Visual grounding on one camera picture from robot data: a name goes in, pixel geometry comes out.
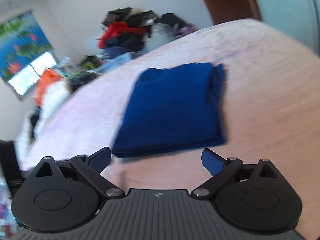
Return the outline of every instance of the window pane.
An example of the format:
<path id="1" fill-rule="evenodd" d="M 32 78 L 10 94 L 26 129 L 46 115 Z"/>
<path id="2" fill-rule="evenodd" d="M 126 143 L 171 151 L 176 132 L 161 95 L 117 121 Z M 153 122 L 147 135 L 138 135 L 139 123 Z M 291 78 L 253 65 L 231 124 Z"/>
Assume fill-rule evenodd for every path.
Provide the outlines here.
<path id="1" fill-rule="evenodd" d="M 19 95 L 23 96 L 38 80 L 39 76 L 32 66 L 28 65 L 10 79 L 9 84 L 13 86 Z"/>
<path id="2" fill-rule="evenodd" d="M 31 65 L 36 70 L 39 76 L 43 74 L 45 68 L 51 68 L 55 66 L 57 62 L 54 60 L 50 52 L 46 52 L 39 58 L 31 62 Z"/>

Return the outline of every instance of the white wall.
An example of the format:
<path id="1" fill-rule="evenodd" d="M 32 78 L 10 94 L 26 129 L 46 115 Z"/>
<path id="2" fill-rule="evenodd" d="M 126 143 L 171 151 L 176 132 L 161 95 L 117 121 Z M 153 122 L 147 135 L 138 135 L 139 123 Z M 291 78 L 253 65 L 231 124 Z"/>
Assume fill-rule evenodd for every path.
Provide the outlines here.
<path id="1" fill-rule="evenodd" d="M 263 21 L 319 51 L 313 0 L 257 0 Z"/>
<path id="2" fill-rule="evenodd" d="M 55 47 L 55 54 L 59 59 L 62 59 L 66 55 L 75 57 L 75 49 L 72 48 L 72 44 L 63 35 L 63 32 L 55 23 L 50 9 L 46 5 L 44 0 L 24 5 L 23 7 L 16 8 L 0 15 L 0 22 L 3 22 L 10 17 L 16 16 L 27 10 L 33 10 L 34 16 L 38 23 L 42 27 L 47 38 Z M 20 133 L 24 116 L 26 112 L 34 108 L 32 95 L 34 91 L 27 92 L 25 98 L 22 101 L 18 100 L 14 92 L 8 87 L 2 79 L 0 79 L 0 139 L 11 140 L 16 139 Z"/>
<path id="3" fill-rule="evenodd" d="M 86 54 L 97 54 L 96 36 L 107 11 L 135 7 L 154 10 L 157 14 L 176 13 L 199 28 L 212 26 L 203 0 L 46 0 L 55 19 L 76 48 L 81 60 Z"/>

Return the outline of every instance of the ribbed gray panel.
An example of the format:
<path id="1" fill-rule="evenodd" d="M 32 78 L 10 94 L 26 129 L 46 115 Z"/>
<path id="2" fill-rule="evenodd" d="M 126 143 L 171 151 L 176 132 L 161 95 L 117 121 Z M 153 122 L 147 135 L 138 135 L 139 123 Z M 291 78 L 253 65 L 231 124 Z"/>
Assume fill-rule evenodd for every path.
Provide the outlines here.
<path id="1" fill-rule="evenodd" d="M 108 200 L 86 225 L 59 234 L 21 230 L 12 240 L 302 240 L 295 231 L 259 236 L 231 227 L 185 190 L 140 190 Z"/>

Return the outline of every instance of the bed sheet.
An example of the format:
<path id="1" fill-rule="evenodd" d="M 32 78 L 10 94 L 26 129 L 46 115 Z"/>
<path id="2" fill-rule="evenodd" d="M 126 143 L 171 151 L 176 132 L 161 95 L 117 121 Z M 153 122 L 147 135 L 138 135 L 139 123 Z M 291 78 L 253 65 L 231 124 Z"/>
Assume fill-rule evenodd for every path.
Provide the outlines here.
<path id="1" fill-rule="evenodd" d="M 320 235 L 320 59 L 282 33 L 255 20 L 238 20 L 200 30 L 117 68 L 73 95 L 21 162 L 23 169 L 46 155 L 56 160 L 111 147 L 138 75 L 149 67 L 192 62 L 228 68 L 223 102 L 228 135 L 212 148 L 245 163 L 270 159 L 300 195 L 297 230 Z M 120 160 L 102 172 L 123 188 L 189 191 L 211 176 L 201 151 Z"/>

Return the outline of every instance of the orange bag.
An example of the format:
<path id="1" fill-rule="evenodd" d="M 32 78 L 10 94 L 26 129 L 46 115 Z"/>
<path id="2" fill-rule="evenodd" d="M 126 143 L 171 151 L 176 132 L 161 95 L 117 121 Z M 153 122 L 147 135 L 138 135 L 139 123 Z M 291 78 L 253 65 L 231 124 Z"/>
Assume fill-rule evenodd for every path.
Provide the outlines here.
<path id="1" fill-rule="evenodd" d="M 47 87 L 50 84 L 60 80 L 61 78 L 62 78 L 62 76 L 60 76 L 57 72 L 55 72 L 51 68 L 46 68 L 44 70 L 42 76 L 40 77 L 40 80 L 37 83 L 36 93 L 34 95 L 34 103 L 37 106 L 41 106 L 42 97 L 43 97 L 43 94 L 45 93 Z"/>

